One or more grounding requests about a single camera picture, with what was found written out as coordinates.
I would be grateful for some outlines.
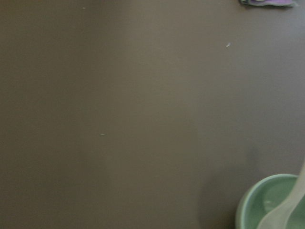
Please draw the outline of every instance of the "bowl rim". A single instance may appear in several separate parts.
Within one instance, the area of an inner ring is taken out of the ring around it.
[[[248,207],[249,204],[249,200],[251,198],[251,196],[253,195],[253,193],[257,190],[257,188],[259,186],[261,186],[262,184],[275,179],[275,178],[284,178],[284,177],[290,177],[290,178],[296,178],[298,177],[298,175],[294,175],[294,174],[276,174],[276,175],[272,175],[272,176],[268,176],[262,180],[260,180],[259,182],[257,182],[255,185],[253,185],[246,193],[245,193],[245,197],[242,198],[242,206],[240,209],[240,229],[245,229],[245,211]]]

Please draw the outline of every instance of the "fabric item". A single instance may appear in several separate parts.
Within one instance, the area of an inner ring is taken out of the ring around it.
[[[295,6],[293,0],[240,0],[240,2],[252,6]]]

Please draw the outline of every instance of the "clear plastic spoon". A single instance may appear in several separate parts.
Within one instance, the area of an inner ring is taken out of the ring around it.
[[[287,198],[266,214],[256,229],[286,229],[291,213],[305,195],[305,161],[300,175]]]

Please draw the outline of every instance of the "gray tabletop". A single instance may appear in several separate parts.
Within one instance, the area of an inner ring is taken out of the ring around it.
[[[305,148],[305,4],[2,0],[0,226],[233,229]]]

